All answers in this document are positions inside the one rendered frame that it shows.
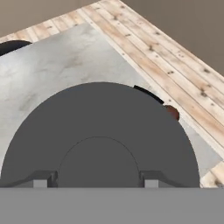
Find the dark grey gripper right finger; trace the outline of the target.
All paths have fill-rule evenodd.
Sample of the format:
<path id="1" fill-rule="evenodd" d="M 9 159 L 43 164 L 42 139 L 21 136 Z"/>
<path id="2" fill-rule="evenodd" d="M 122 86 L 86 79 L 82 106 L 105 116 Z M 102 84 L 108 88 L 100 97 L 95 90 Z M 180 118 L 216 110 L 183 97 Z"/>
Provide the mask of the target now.
<path id="1" fill-rule="evenodd" d="M 140 171 L 139 185 L 143 188 L 186 188 L 186 185 L 167 178 L 161 171 Z"/>

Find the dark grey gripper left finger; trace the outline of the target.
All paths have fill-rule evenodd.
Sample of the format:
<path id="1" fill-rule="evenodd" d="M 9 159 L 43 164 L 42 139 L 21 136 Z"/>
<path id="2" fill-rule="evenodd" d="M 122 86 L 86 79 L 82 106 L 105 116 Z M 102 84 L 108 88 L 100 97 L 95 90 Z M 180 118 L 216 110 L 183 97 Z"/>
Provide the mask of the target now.
<path id="1" fill-rule="evenodd" d="M 26 178 L 10 183 L 0 182 L 2 188 L 50 188 L 58 186 L 57 171 L 35 171 Z"/>

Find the dark grey round blender lid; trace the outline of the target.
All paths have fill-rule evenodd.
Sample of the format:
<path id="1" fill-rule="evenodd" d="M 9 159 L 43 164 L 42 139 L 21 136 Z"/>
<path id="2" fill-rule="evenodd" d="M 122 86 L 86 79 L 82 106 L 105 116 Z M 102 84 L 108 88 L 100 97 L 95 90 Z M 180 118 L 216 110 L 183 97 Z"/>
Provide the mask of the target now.
<path id="1" fill-rule="evenodd" d="M 37 106 L 10 141 L 0 182 L 57 171 L 62 187 L 141 187 L 140 171 L 200 184 L 185 131 L 149 95 L 123 84 L 67 88 Z"/>

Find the brown round object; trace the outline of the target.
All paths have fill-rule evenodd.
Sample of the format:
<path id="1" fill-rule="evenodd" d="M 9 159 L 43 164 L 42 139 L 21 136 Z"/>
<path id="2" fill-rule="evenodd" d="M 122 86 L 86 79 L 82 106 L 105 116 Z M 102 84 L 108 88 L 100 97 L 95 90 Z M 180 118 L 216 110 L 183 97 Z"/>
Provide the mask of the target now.
<path id="1" fill-rule="evenodd" d="M 164 105 L 164 107 L 174 119 L 176 119 L 177 121 L 179 120 L 179 112 L 176 108 L 174 108 L 172 105 Z"/>

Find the black curved rim object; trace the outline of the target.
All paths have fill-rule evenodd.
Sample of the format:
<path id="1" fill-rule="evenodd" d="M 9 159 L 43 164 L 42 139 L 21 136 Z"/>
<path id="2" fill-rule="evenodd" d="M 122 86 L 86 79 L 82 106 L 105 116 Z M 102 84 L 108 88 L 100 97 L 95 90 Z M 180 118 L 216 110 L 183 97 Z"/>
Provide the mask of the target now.
<path id="1" fill-rule="evenodd" d="M 144 88 L 139 87 L 137 85 L 135 85 L 133 88 L 149 95 L 150 97 L 152 97 L 154 100 L 156 100 L 157 102 L 159 102 L 162 105 L 165 103 L 162 99 L 160 99 L 158 96 L 156 96 L 155 94 L 153 94 L 152 92 L 150 92 L 147 89 L 144 89 Z"/>

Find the black round object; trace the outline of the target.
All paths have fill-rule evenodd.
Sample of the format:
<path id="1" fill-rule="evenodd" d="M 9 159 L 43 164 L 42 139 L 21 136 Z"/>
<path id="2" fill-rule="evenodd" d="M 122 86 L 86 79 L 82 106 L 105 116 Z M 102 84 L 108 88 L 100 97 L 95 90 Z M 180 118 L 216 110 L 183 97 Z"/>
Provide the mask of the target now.
<path id="1" fill-rule="evenodd" d="M 26 40 L 9 40 L 0 44 L 0 56 L 13 52 L 17 49 L 30 45 L 30 41 Z"/>

